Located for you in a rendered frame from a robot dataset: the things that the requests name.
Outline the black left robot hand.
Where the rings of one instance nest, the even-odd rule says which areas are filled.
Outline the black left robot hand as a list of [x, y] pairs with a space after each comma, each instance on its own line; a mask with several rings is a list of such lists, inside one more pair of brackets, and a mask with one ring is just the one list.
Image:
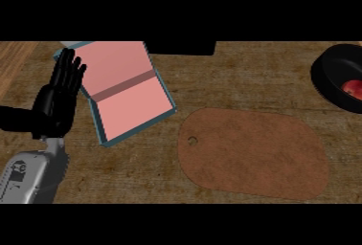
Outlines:
[[63, 48], [56, 60], [49, 84], [38, 92], [32, 108], [0, 105], [0, 129], [29, 132], [32, 138], [62, 138], [72, 127], [77, 96], [83, 85], [86, 65], [75, 50]]

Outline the brown wooden cutting board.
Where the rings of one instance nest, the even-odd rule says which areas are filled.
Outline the brown wooden cutting board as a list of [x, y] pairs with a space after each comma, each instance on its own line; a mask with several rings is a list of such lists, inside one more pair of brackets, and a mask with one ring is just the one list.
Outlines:
[[309, 200], [328, 184], [323, 144], [297, 118], [202, 108], [180, 125], [180, 168], [207, 189]]

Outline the black pot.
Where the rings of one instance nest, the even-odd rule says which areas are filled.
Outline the black pot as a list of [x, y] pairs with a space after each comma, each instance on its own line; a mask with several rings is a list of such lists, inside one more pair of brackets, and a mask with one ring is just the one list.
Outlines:
[[362, 100], [343, 90], [347, 81], [362, 80], [362, 47], [331, 46], [313, 62], [310, 76], [319, 95], [346, 111], [362, 114]]

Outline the red fruit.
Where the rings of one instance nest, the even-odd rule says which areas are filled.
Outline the red fruit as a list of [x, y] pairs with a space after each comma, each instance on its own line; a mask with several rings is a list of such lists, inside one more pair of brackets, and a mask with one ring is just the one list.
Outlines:
[[343, 84], [344, 92], [356, 99], [362, 100], [362, 80], [350, 80]]

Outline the pink box with teal frame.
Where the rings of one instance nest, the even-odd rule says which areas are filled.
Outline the pink box with teal frame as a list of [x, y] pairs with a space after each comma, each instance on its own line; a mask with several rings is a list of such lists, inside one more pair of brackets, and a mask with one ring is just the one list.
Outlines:
[[99, 145], [111, 147], [177, 112], [143, 41], [63, 42], [83, 59], [81, 91]]

